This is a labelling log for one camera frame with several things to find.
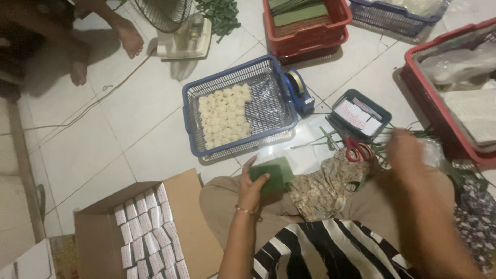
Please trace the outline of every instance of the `red plastic basket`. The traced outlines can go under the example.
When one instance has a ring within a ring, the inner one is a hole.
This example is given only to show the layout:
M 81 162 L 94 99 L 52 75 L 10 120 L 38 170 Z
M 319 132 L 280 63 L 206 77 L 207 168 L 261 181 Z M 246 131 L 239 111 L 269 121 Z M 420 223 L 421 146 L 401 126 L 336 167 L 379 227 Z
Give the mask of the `red plastic basket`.
M 474 38 L 461 38 L 461 36 L 468 33 L 472 33 Z M 445 49 L 431 49 L 446 41 L 450 42 L 449 45 L 445 45 L 447 46 Z M 495 166 L 496 152 L 480 153 L 472 148 L 464 133 L 456 124 L 449 109 L 445 106 L 442 98 L 438 96 L 436 90 L 433 89 L 433 86 L 431 86 L 430 82 L 424 77 L 415 63 L 419 59 L 420 52 L 429 49 L 432 52 L 424 52 L 427 55 L 420 59 L 425 59 L 427 56 L 433 56 L 447 50 L 474 49 L 484 41 L 496 42 L 496 17 L 479 24 L 469 24 L 410 49 L 405 54 L 406 64 L 400 75 L 430 121 L 435 133 L 441 138 L 447 157 L 453 159 L 471 159 L 480 165 Z
M 278 59 L 340 45 L 348 39 L 352 20 L 345 0 L 324 0 L 328 15 L 276 27 L 268 0 L 263 0 L 265 30 L 272 54 Z

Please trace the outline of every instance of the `human hand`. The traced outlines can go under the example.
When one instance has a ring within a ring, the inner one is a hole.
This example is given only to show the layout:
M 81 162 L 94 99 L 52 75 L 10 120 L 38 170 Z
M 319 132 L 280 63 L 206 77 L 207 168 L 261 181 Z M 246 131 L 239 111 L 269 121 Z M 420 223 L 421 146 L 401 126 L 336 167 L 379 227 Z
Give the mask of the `human hand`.
M 249 178 L 248 170 L 255 163 L 256 155 L 253 156 L 248 162 L 243 166 L 243 172 L 240 178 L 240 197 L 238 200 L 238 206 L 242 209 L 257 211 L 260 205 L 260 190 L 262 189 L 265 182 L 269 180 L 270 174 L 266 173 L 260 176 L 255 182 L 252 182 Z

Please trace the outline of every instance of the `bracelet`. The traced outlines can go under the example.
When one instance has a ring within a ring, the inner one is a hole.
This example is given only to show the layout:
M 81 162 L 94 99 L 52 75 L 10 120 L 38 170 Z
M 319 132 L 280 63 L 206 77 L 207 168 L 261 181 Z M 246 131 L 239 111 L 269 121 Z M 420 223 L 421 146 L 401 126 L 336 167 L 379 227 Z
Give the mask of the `bracelet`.
M 258 213 L 254 212 L 254 211 L 250 211 L 248 209 L 243 209 L 239 205 L 235 205 L 234 208 L 236 208 L 236 210 L 240 210 L 240 211 L 242 211 L 244 213 L 248 213 L 248 214 L 251 214 L 251 215 L 258 215 Z

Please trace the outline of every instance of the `plastic basket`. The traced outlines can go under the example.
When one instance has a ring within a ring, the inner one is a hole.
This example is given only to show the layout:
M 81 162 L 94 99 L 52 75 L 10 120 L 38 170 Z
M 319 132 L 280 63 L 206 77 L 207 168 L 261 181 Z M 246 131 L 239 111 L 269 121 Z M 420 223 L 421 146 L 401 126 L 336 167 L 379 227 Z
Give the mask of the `plastic basket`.
M 425 27 L 441 20 L 449 6 L 449 2 L 445 1 L 435 15 L 425 17 L 409 13 L 404 7 L 382 1 L 350 0 L 350 2 L 354 20 L 410 38 L 415 38 Z
M 442 140 L 447 157 L 471 159 L 480 165 L 495 166 L 496 152 L 479 153 L 473 149 L 434 85 L 424 77 L 418 66 L 429 56 L 455 49 L 474 49 L 484 41 L 496 42 L 496 17 L 477 25 L 469 24 L 410 49 L 405 54 L 406 64 L 400 76 Z
M 183 88 L 183 113 L 192 153 L 197 157 L 208 155 L 215 159 L 285 137 L 288 133 L 284 132 L 296 126 L 298 117 L 283 80 L 279 62 L 272 55 L 265 55 L 186 84 Z M 245 116 L 252 128 L 251 136 L 206 150 L 198 98 L 245 82 L 251 86 L 252 101 L 245 107 Z
M 263 0 L 264 22 L 272 54 L 278 59 L 342 44 L 352 20 L 345 0 L 323 0 L 328 15 L 276 27 L 268 0 Z

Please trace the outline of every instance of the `plastic bag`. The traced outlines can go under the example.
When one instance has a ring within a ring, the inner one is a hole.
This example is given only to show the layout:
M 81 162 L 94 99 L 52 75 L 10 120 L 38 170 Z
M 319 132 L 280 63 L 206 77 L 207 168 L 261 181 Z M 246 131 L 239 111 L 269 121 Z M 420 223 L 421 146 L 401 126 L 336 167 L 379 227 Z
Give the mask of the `plastic bag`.
M 496 43 L 485 42 L 475 50 L 453 50 L 420 63 L 434 84 L 450 84 L 496 70 Z

